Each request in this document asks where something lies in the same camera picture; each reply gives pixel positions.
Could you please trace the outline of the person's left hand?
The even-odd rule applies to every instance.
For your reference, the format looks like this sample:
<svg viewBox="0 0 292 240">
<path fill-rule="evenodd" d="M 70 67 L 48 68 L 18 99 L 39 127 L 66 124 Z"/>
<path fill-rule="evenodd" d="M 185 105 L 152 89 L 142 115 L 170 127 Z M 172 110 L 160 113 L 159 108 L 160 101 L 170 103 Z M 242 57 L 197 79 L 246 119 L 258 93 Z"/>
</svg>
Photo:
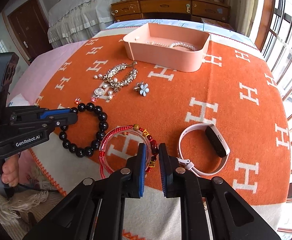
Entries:
<svg viewBox="0 0 292 240">
<path fill-rule="evenodd" d="M 15 187 L 19 183 L 19 154 L 9 157 L 2 166 L 3 174 L 1 180 L 10 187 Z"/>
</svg>

